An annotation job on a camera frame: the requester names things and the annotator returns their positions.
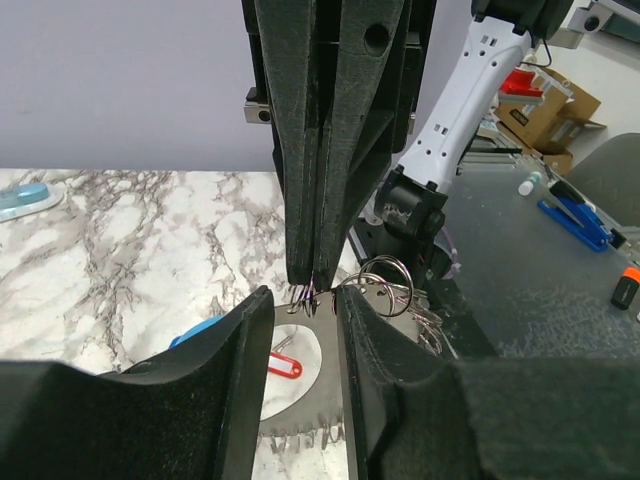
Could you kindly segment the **red key tag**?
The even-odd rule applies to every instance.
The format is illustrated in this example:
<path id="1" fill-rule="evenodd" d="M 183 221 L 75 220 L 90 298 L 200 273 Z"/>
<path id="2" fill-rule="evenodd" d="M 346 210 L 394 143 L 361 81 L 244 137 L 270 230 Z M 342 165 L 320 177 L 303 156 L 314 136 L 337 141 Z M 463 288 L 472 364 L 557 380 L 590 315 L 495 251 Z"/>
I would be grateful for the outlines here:
<path id="1" fill-rule="evenodd" d="M 303 373 L 300 361 L 272 351 L 269 355 L 268 372 L 287 379 L 297 379 Z"/>

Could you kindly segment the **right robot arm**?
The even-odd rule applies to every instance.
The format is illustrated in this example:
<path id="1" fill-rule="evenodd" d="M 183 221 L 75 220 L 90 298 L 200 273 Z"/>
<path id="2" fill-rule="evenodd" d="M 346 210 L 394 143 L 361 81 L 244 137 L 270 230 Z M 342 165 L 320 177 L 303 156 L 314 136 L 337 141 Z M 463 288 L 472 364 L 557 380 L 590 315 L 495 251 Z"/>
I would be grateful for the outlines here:
<path id="1" fill-rule="evenodd" d="M 550 39 L 567 1 L 475 1 L 457 63 L 415 139 L 409 120 L 435 17 L 432 1 L 246 1 L 268 108 L 292 285 L 332 285 L 369 200 L 408 266 L 444 222 L 457 165 L 510 73 Z"/>

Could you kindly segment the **metal keyring holder blue handle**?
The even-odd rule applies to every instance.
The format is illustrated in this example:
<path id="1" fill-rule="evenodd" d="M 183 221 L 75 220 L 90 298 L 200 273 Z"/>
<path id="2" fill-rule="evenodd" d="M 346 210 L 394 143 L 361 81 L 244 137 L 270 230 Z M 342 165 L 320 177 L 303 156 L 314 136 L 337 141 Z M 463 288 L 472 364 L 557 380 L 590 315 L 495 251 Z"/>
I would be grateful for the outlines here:
<path id="1" fill-rule="evenodd" d="M 442 354 L 442 321 L 399 259 L 374 257 L 340 283 L 357 287 L 382 319 L 410 341 L 431 355 Z M 297 359 L 303 373 L 297 379 L 267 373 L 258 439 L 275 450 L 335 443 L 344 436 L 344 414 L 334 294 L 292 286 L 287 295 L 275 309 L 271 352 Z"/>

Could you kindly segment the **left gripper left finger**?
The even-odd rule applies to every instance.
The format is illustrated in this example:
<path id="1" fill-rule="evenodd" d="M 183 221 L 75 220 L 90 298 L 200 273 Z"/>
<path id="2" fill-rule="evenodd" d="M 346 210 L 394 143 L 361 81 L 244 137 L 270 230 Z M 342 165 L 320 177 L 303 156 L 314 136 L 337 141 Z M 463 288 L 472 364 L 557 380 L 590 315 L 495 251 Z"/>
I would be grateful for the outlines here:
<path id="1" fill-rule="evenodd" d="M 5 479 L 247 479 L 275 312 L 260 287 L 216 324 L 128 370 L 1 365 Z"/>

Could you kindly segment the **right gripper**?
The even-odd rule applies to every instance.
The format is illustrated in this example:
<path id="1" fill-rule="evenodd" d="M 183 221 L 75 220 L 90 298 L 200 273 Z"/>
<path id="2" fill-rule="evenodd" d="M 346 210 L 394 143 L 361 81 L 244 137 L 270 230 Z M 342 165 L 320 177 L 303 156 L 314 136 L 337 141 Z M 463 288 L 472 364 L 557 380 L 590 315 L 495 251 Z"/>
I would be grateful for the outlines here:
<path id="1" fill-rule="evenodd" d="M 309 283 L 315 233 L 312 278 L 315 289 L 324 291 L 343 248 L 344 203 L 357 144 L 362 150 L 373 138 L 380 124 L 376 115 L 392 115 L 372 146 L 393 154 L 406 146 L 435 3 L 244 1 L 242 8 L 255 78 L 245 118 L 257 124 L 273 120 L 277 133 L 288 280 Z M 393 46 L 389 54 L 403 10 L 406 33 L 396 37 L 404 46 Z M 319 119 L 325 124 L 314 230 Z"/>

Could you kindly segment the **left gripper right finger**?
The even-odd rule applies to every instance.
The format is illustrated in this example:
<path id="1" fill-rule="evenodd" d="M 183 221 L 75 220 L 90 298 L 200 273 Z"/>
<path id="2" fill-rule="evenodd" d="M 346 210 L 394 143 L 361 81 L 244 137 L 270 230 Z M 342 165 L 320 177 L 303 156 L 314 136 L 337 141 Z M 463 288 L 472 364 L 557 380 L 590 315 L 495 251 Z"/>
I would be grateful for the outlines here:
<path id="1" fill-rule="evenodd" d="M 353 479 L 635 479 L 635 359 L 430 355 L 335 295 Z"/>

